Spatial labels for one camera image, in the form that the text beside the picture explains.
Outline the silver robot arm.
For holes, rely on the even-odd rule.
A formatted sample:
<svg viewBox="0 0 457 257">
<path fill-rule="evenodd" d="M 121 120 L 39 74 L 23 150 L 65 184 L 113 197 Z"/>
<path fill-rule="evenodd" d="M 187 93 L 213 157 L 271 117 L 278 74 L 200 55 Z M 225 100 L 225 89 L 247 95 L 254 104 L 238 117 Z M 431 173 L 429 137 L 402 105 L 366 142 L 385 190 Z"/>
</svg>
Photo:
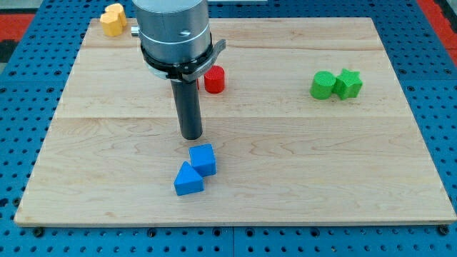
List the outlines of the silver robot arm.
<svg viewBox="0 0 457 257">
<path fill-rule="evenodd" d="M 192 82 L 226 48 L 212 42 L 207 0 L 133 0 L 144 61 L 156 76 Z"/>
</svg>

